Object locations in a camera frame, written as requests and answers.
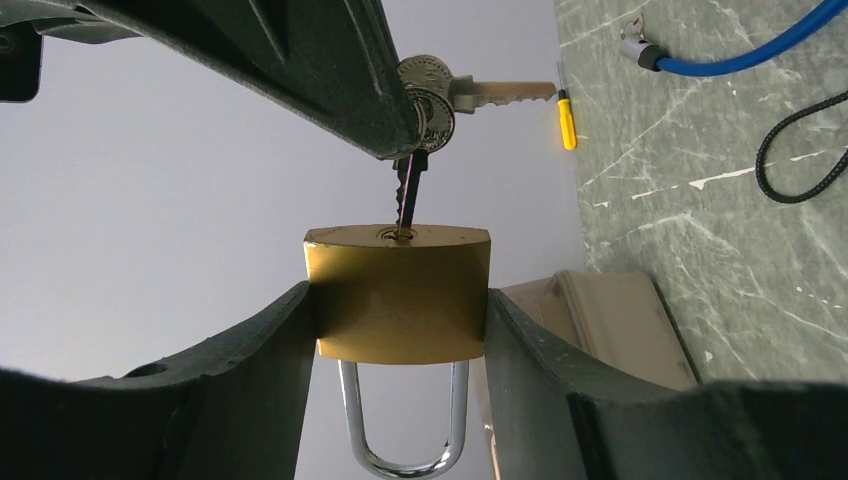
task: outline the padlock shackle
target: padlock shackle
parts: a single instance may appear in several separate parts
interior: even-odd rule
[[[435,478],[450,470],[459,460],[465,446],[465,420],[468,411],[468,361],[451,364],[450,435],[441,455],[420,465],[388,462],[368,447],[362,420],[362,398],[359,394],[359,372],[355,362],[339,360],[347,433],[353,456],[363,468],[387,479]]]

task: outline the padlock body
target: padlock body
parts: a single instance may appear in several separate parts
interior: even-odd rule
[[[310,230],[309,301],[322,356],[424,365],[483,355],[491,240],[485,230],[415,225]]]

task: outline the yellow screwdriver handle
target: yellow screwdriver handle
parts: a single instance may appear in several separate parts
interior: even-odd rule
[[[566,150],[577,148],[577,131],[574,129],[574,115],[571,114],[571,101],[567,98],[560,99],[559,122],[562,127],[562,144]]]

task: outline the silver key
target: silver key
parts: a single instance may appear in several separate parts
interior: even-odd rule
[[[471,75],[454,77],[447,65],[432,55],[417,55],[398,65],[404,83],[431,90],[446,98],[459,113],[473,114],[487,104],[507,105],[522,100],[550,100],[551,82],[475,82]]]

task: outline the blue cable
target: blue cable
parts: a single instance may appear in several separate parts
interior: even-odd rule
[[[738,57],[711,63],[694,63],[664,57],[656,66],[665,72],[686,77],[714,77],[740,72],[747,68],[767,62],[790,48],[803,42],[807,37],[827,25],[842,10],[848,7],[848,0],[824,0],[812,12],[798,23],[765,45]]]

